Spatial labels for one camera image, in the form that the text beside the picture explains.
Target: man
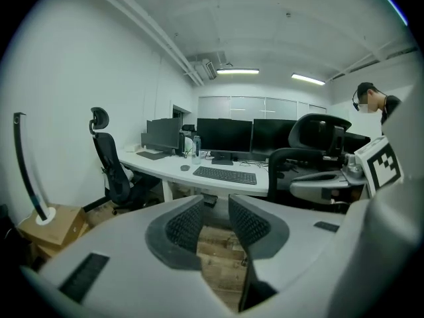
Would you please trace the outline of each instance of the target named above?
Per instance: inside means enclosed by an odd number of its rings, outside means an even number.
[[[365,113],[376,112],[378,109],[382,112],[382,125],[387,118],[394,112],[395,108],[401,103],[400,99],[394,95],[386,95],[379,91],[372,83],[363,82],[356,90],[359,103],[355,108]]]

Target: white wall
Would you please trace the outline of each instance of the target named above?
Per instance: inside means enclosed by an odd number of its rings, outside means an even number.
[[[376,138],[382,133],[381,111],[373,114],[356,111],[352,106],[352,96],[356,88],[361,82],[372,82],[383,93],[395,95],[403,101],[412,90],[422,69],[420,56],[410,53],[338,78],[330,84],[333,105],[329,107],[328,114],[350,121],[352,127],[348,132]]]
[[[192,110],[180,70],[103,0],[42,0],[15,35],[0,71],[0,203],[19,222],[31,209],[15,154],[13,113],[28,116],[32,151],[51,203],[104,196],[88,131],[90,108],[109,114],[117,148],[140,142],[146,119]]]
[[[260,67],[258,75],[218,76],[215,80],[205,82],[205,86],[195,87],[195,106],[199,97],[211,96],[248,96],[270,97],[301,101],[327,108],[331,104],[331,91],[324,85],[314,85],[305,81],[292,79],[292,71],[276,65]],[[186,118],[185,123],[195,123],[196,114]]]

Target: black cap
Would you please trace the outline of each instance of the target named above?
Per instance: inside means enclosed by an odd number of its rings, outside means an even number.
[[[357,91],[358,99],[360,99],[363,95],[365,95],[369,89],[372,89],[373,91],[377,91],[377,88],[376,86],[374,86],[373,83],[370,83],[370,82],[360,83],[358,86],[358,91]]]

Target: white round base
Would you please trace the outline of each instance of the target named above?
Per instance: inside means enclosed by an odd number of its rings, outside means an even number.
[[[48,215],[48,217],[47,217],[46,220],[42,220],[40,218],[40,216],[37,215],[37,218],[35,219],[35,222],[37,223],[37,225],[44,226],[44,225],[49,224],[49,222],[51,222],[53,220],[54,216],[56,215],[56,209],[54,207],[49,207],[48,208],[48,211],[50,213],[49,213],[49,215]]]

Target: desk leg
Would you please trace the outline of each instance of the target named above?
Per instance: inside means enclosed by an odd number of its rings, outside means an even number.
[[[170,183],[162,179],[162,188],[164,189],[164,201],[172,201],[172,190],[170,187]]]

